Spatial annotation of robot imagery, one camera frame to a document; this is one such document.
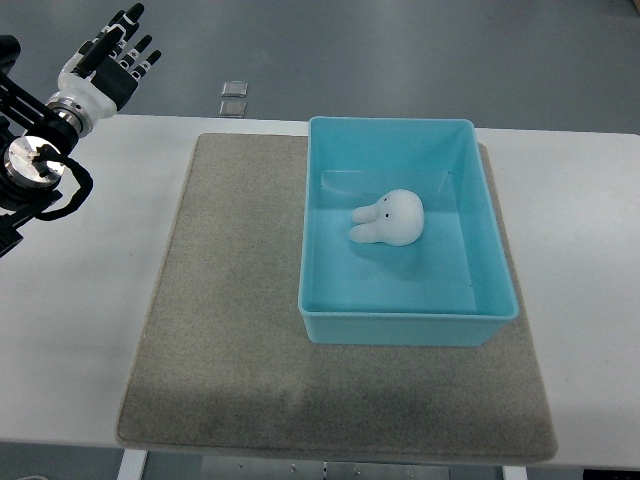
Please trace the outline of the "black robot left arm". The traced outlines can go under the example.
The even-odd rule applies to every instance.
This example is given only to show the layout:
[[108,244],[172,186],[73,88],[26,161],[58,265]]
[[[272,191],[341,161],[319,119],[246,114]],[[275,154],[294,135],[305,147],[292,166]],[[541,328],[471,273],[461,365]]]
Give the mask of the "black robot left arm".
[[20,53],[15,37],[1,37],[2,255],[23,240],[23,225],[72,214],[93,188],[89,172],[69,157],[90,117],[70,96],[44,104],[10,80]]

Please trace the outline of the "black white robot left hand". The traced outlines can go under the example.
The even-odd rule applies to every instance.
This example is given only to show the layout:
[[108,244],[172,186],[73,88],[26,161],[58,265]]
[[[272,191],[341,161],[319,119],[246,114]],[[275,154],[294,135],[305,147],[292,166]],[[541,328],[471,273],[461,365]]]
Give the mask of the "black white robot left hand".
[[62,68],[53,102],[78,107],[88,122],[122,110],[161,52],[150,52],[152,37],[134,36],[145,7],[136,3],[121,10],[93,39],[86,41]]

